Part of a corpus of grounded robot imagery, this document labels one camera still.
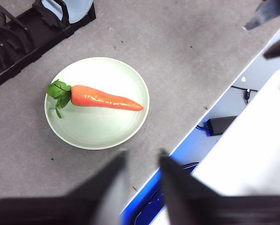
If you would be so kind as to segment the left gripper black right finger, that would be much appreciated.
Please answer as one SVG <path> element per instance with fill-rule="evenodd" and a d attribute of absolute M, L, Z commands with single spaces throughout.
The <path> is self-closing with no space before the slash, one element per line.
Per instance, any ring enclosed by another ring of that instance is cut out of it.
<path fill-rule="evenodd" d="M 280 196 L 222 196 L 186 173 L 165 149 L 160 183 L 172 225 L 280 225 Z"/>

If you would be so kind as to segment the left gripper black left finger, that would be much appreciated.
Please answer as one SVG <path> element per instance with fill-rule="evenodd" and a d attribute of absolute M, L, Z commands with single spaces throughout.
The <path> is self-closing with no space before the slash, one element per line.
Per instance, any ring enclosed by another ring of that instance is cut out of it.
<path fill-rule="evenodd" d="M 120 225 L 127 159 L 127 151 L 121 151 L 62 196 L 0 199 L 0 225 Z"/>

